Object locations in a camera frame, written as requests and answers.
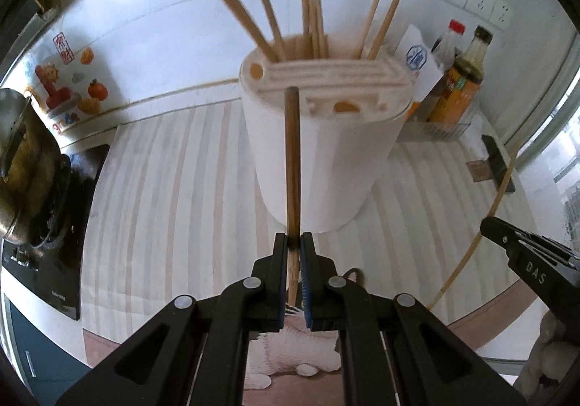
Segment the stainless steel stock pot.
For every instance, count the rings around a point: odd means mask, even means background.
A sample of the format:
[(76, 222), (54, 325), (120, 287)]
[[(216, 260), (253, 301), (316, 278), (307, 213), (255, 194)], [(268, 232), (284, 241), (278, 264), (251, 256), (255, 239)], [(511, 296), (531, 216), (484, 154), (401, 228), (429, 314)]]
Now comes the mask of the stainless steel stock pot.
[(1, 90), (1, 237), (29, 243), (32, 219), (38, 216), (53, 185), (60, 148), (21, 93)]

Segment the striped cat print mat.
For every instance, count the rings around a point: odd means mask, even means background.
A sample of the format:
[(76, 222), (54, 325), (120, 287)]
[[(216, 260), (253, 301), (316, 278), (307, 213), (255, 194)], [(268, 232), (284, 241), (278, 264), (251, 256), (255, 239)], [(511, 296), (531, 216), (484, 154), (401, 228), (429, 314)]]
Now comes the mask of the striped cat print mat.
[[(483, 241), (453, 270), (496, 199), (460, 142), (396, 144), (354, 219), (315, 237), (367, 289), (401, 292), (458, 323), (480, 354), (524, 360), (546, 309)], [(120, 127), (98, 179), (84, 240), (80, 321), (122, 342), (180, 294), (198, 299), (251, 273), (283, 228), (262, 202), (238, 101)]]

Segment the red cap sauce bottle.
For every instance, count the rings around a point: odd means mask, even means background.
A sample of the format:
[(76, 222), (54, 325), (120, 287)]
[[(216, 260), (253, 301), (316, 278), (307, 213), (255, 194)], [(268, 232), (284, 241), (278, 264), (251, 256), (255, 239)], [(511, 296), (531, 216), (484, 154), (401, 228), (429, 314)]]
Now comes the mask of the red cap sauce bottle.
[(445, 32), (435, 41), (432, 47), (432, 56), (441, 72), (452, 67), (455, 58), (460, 53), (459, 46), (466, 27), (458, 20), (451, 19)]

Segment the white blue logo packet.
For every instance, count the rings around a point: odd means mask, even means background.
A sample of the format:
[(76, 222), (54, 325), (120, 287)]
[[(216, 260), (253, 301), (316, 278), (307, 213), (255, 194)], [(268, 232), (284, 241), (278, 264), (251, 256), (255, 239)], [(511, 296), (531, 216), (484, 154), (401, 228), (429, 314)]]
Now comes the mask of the white blue logo packet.
[(394, 57), (410, 73), (413, 84), (413, 103), (420, 104), (442, 79), (442, 71), (415, 25), (411, 24), (407, 27), (394, 51)]

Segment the black cap sauce bottle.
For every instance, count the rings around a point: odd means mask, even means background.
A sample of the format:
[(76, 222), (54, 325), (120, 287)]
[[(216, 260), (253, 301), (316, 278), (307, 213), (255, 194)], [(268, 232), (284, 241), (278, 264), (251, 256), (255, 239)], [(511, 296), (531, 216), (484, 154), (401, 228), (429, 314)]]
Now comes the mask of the black cap sauce bottle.
[(471, 82), (480, 85), (484, 79), (484, 61), (493, 34), (483, 26), (478, 26), (468, 49), (455, 59), (453, 67)]

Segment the brown card wallet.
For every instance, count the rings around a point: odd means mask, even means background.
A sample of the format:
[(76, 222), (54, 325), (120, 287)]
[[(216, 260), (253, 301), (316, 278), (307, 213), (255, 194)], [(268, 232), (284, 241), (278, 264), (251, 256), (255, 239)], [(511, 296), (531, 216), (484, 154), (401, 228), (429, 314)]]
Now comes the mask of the brown card wallet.
[(493, 178), (493, 172), (490, 170), (488, 161), (478, 159), (477, 161), (467, 162), (466, 165), (474, 182), (487, 181)]

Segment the teal cabinet door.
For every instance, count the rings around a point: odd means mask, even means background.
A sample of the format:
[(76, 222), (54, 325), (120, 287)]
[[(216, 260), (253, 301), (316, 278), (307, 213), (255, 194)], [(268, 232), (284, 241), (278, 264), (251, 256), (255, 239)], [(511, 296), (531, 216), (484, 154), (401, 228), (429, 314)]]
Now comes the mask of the teal cabinet door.
[(40, 405), (55, 405), (90, 368), (52, 342), (8, 302), (18, 358)]

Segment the white wall socket right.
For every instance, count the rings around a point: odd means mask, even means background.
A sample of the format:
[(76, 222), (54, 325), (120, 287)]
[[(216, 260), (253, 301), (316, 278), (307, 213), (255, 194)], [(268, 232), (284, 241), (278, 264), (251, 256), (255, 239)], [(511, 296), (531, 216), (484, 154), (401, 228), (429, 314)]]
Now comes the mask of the white wall socket right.
[(515, 8), (507, 0), (496, 0), (490, 14), (490, 24), (505, 30), (510, 25), (514, 13)]

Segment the cream cylindrical utensil holder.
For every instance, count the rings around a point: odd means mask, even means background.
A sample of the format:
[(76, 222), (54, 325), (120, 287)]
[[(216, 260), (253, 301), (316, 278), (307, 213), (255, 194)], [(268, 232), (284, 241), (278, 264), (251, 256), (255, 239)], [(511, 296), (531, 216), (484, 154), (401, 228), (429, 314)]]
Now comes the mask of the cream cylindrical utensil holder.
[(414, 95), (412, 75), (396, 58), (356, 59), (353, 42), (326, 42), (326, 58), (304, 58), (302, 37), (289, 36), (285, 61), (271, 63), (255, 49), (239, 70), (258, 186), (279, 223), (286, 221), (284, 92), (299, 90), (301, 226), (316, 233), (360, 211), (385, 175)]

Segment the fruit cartoon wall sticker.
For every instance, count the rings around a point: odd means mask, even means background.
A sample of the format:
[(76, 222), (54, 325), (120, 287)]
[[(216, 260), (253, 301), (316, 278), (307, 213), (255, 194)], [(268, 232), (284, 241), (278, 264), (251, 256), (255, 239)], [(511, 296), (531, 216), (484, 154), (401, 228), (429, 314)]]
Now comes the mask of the fruit cartoon wall sticker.
[(105, 55), (94, 45), (62, 30), (44, 35), (29, 52), (26, 91), (56, 135), (108, 111), (113, 81)]

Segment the orange label sauce bottle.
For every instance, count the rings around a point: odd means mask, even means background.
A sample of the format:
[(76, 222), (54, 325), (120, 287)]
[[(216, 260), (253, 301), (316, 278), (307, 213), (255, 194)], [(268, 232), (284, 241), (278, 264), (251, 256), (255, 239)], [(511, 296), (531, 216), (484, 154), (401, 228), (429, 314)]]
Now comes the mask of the orange label sauce bottle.
[(467, 62), (455, 61), (445, 74), (444, 89), (428, 121), (456, 125), (479, 91), (483, 74)]

